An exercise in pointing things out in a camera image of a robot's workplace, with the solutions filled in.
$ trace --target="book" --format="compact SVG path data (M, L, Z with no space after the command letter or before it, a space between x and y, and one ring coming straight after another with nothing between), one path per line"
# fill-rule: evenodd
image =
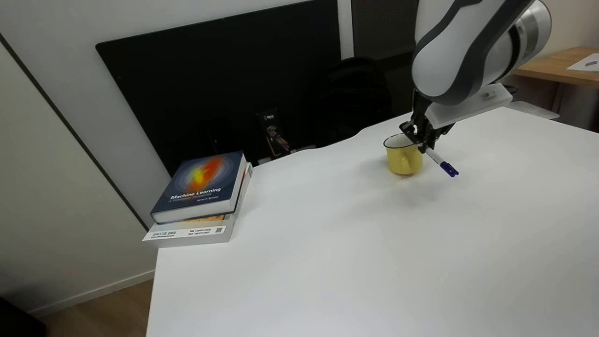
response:
M238 195L236 210L233 214L219 214L208 218L197 218L175 223L156 223L143 242L156 244L160 248L175 246L204 246L204 244L223 244L233 238L234 225L244 203L251 179L251 165L246 165L242 190Z
M186 162L152 209L156 223L233 214L248 162L242 152Z

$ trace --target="blue book cover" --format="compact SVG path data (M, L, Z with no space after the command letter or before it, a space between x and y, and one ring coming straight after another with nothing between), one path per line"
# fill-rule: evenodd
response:
M152 210L158 223L234 212L242 152L186 162Z

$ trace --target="white table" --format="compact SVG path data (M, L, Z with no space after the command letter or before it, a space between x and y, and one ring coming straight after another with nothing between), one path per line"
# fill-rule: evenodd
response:
M259 167L227 246L161 250L152 337L596 337L599 137L510 109L388 173L395 119Z

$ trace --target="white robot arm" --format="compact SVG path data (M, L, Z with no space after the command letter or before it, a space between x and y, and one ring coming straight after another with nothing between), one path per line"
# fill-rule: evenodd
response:
M420 100L401 130L435 149L455 122L508 106L500 81L534 59L551 34L541 0L420 0L412 64Z

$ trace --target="yellow object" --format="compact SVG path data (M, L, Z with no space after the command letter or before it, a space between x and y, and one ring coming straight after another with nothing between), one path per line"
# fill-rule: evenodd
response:
M386 139L384 147L388 149L388 165L392 173L414 177L423 169L423 154L403 134Z

